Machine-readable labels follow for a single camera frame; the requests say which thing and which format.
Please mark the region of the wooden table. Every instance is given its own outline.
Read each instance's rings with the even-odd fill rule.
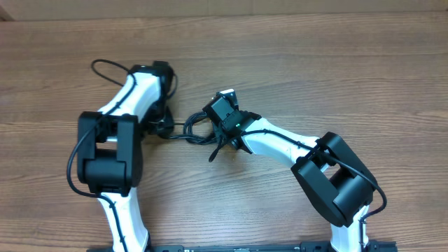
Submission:
[[[169,103],[179,122],[234,88],[241,109],[284,129],[342,135],[388,196],[369,220],[370,238],[397,241],[401,251],[448,250],[442,12],[0,23],[0,251],[111,244],[100,204],[65,179],[77,117],[118,91],[91,72],[96,58],[170,62],[180,78]],[[154,244],[330,238],[290,167],[230,148],[208,163],[213,149],[144,141],[139,201]],[[372,208],[380,203],[375,193]]]

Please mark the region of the table surface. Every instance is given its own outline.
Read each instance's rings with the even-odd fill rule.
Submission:
[[[169,102],[179,122],[234,88],[241,109],[286,130],[340,134],[388,196],[369,237],[401,251],[448,250],[448,13],[440,12],[0,23],[0,251],[111,244],[100,204],[65,178],[77,117],[118,91],[91,72],[97,58],[168,61],[180,80]],[[230,148],[208,163],[213,149],[145,139],[139,201],[154,244],[330,238],[290,167]],[[372,208],[380,203],[375,193]]]

